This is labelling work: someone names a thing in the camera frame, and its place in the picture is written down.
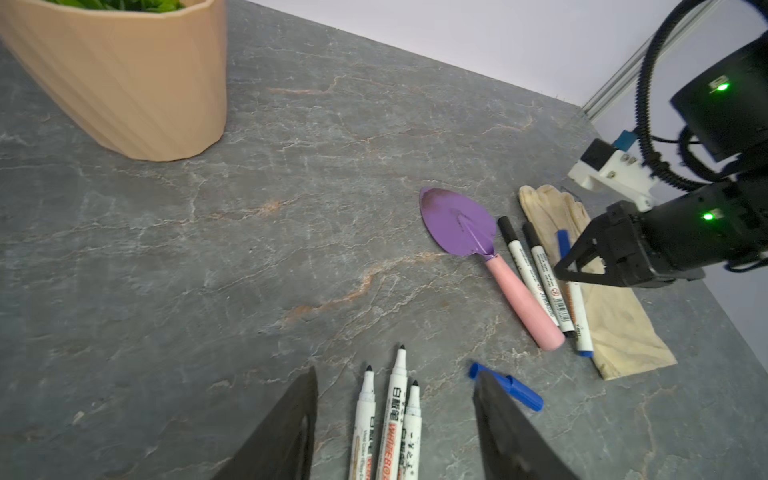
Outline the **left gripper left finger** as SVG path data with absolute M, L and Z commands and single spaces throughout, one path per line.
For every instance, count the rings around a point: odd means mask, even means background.
M 299 375 L 216 479 L 308 479 L 314 455 L 318 383 Z

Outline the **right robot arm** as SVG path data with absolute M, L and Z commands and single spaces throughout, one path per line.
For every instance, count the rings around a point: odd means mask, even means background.
M 593 141 L 571 170 L 590 189 L 621 200 L 594 218 L 555 266 L 563 281 L 657 288 L 699 280 L 707 266 L 745 273 L 767 264 L 767 40 L 726 56 L 671 100 L 684 122 L 676 146 L 688 175 L 655 148 L 650 94 L 656 61 L 675 27 L 695 8 L 680 2 L 642 60 L 635 93 L 631 157 Z

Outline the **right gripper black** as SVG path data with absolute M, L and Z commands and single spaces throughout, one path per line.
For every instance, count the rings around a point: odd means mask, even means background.
M 602 273 L 585 267 L 600 260 Z M 639 213 L 612 206 L 592 220 L 555 265 L 565 282 L 612 287 L 698 280 L 705 266 L 732 273 L 767 265 L 767 181 L 725 180 Z

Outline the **white marker pen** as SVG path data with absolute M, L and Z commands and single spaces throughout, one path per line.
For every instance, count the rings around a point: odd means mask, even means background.
M 566 300 L 535 227 L 532 222 L 525 222 L 522 229 L 558 326 L 566 337 L 574 337 L 576 330 Z
M 565 283 L 571 319 L 576 331 L 576 349 L 581 357 L 594 358 L 594 346 L 589 328 L 585 302 L 578 282 Z
M 369 480 L 373 475 L 373 433 L 375 430 L 376 398 L 374 371 L 366 367 L 358 395 L 348 472 L 349 480 Z
M 558 327 L 559 322 L 555 316 L 555 312 L 549 303 L 545 290 L 539 281 L 532 263 L 525 254 L 522 243 L 512 227 L 510 219 L 507 216 L 501 216 L 497 220 L 497 225 L 523 283 L 537 300 L 539 305 L 545 310 L 554 325 Z
M 382 438 L 376 469 L 376 478 L 378 480 L 392 480 L 396 479 L 398 475 L 407 389 L 407 351 L 405 346 L 401 345 L 397 350 L 395 363 L 389 377 Z

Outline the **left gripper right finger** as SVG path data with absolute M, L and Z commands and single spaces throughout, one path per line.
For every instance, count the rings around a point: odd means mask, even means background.
M 473 404 L 487 479 L 576 477 L 490 372 L 478 372 L 474 381 Z

